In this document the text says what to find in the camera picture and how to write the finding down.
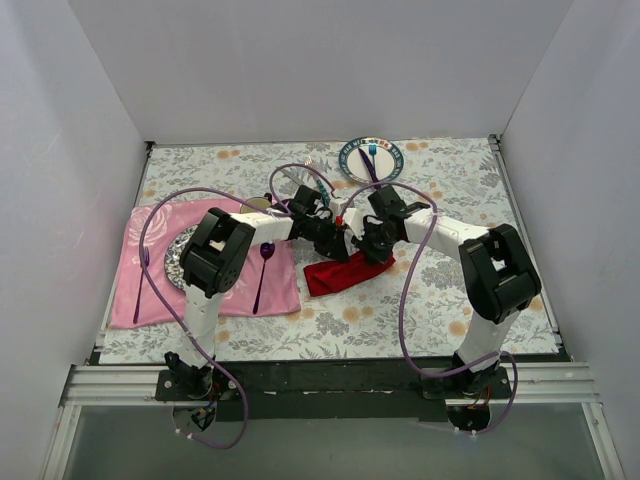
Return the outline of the red cloth napkin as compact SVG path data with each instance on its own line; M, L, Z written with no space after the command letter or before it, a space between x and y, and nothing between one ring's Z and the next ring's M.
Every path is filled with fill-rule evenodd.
M336 294L373 279L395 263L394 255L384 263L369 263L362 252L349 257L346 263L325 261L303 269L309 295L321 297Z

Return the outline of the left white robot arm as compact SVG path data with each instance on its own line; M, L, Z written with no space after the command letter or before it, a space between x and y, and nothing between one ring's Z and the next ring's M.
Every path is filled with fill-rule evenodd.
M185 340L165 355L173 384L188 398L205 398L215 384L215 322L252 248L302 238L326 258L348 260L343 229L333 215L320 216L320 199L319 192L301 186L285 204L270 202L249 213L211 208L196 226L179 260L186 286L186 309L179 320Z

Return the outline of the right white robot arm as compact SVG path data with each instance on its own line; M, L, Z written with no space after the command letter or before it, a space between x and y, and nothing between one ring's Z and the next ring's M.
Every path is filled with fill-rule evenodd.
M485 228L440 213L435 201L423 196L407 204L397 193L397 182L371 184L369 204L377 219L371 225L350 201L340 216L353 234L355 246L369 260L386 260L398 242L427 248L459 262L472 307L464 340L451 357L449 369L427 371L411 358L405 330L399 345L409 367L420 377L424 390L475 397L496 376L502 346L511 326L540 294L542 284L516 228L501 224Z

